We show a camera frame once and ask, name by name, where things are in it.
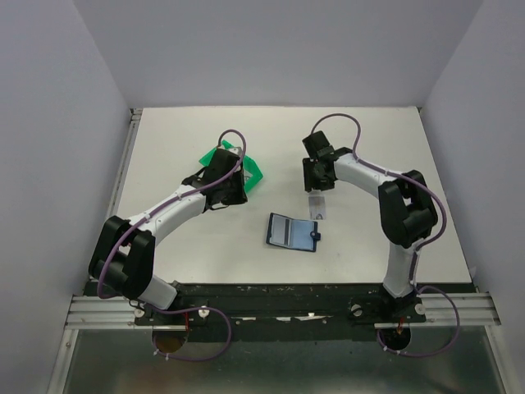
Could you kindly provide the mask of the green plastic bin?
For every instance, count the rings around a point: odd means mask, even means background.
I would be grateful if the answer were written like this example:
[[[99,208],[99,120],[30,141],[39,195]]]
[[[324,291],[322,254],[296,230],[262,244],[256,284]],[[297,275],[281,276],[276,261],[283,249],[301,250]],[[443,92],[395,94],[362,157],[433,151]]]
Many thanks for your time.
[[[199,163],[202,166],[207,166],[211,162],[212,156],[216,150],[216,148],[212,148],[210,151],[204,154],[201,159],[199,159]],[[256,164],[255,160],[248,155],[244,156],[243,166],[244,191],[246,194],[248,194],[263,179],[263,173]]]

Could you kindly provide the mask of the silver card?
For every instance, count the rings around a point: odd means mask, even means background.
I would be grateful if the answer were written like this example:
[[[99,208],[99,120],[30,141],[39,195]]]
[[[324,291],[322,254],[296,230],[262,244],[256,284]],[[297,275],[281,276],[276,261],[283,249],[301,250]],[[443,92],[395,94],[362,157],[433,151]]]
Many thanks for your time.
[[[308,208],[311,220],[326,219],[326,202],[323,195],[310,195],[308,197]]]

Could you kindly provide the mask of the grey striped credit card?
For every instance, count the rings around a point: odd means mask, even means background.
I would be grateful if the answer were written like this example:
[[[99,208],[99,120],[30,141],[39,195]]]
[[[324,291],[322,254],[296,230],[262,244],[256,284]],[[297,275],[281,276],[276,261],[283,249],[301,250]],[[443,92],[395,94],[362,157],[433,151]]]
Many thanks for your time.
[[[274,215],[272,217],[270,243],[287,247],[290,244],[290,219]]]

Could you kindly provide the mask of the blue leather card holder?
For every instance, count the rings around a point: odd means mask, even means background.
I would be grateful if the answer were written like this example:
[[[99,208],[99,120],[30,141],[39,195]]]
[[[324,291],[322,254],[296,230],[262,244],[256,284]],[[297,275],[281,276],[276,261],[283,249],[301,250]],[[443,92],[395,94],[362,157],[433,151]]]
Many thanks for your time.
[[[271,225],[272,217],[274,215],[283,216],[277,213],[270,213],[268,226],[267,226],[267,235],[266,235],[266,244],[280,247],[288,250],[298,250],[315,253],[317,250],[317,243],[321,240],[321,233],[318,231],[318,223],[310,220],[302,219],[290,219],[290,244],[287,247],[272,245],[270,243],[271,236]]]

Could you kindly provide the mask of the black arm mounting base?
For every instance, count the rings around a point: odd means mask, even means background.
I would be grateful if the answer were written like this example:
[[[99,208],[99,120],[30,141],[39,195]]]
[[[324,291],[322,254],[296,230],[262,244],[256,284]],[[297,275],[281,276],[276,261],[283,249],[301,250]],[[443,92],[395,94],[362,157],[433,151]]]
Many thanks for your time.
[[[372,341],[377,327],[426,320],[415,293],[394,300],[370,284],[178,284],[166,314],[144,308],[139,327],[189,341]]]

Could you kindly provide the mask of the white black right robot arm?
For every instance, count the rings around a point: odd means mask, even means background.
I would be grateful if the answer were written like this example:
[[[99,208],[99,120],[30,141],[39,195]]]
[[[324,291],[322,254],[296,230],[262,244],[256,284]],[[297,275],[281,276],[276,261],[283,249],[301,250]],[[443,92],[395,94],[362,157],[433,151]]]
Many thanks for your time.
[[[337,181],[350,183],[379,203],[381,229],[390,242],[382,286],[388,295],[377,302],[379,315],[389,322],[407,312],[404,299],[413,292],[418,247],[438,223],[436,207],[421,172],[398,173],[365,163],[352,149],[334,149],[316,131],[303,139],[308,156],[302,160],[304,189],[325,191]]]

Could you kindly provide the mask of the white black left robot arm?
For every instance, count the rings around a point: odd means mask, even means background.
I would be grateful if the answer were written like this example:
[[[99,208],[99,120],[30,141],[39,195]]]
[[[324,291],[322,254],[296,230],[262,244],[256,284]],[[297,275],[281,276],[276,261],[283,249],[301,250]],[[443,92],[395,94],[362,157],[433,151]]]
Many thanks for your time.
[[[150,210],[104,224],[89,263],[98,296],[124,296],[153,306],[162,323],[175,323],[182,305],[174,285],[153,274],[155,249],[185,222],[208,210],[247,202],[240,148],[219,148],[210,163],[185,178],[177,190]]]

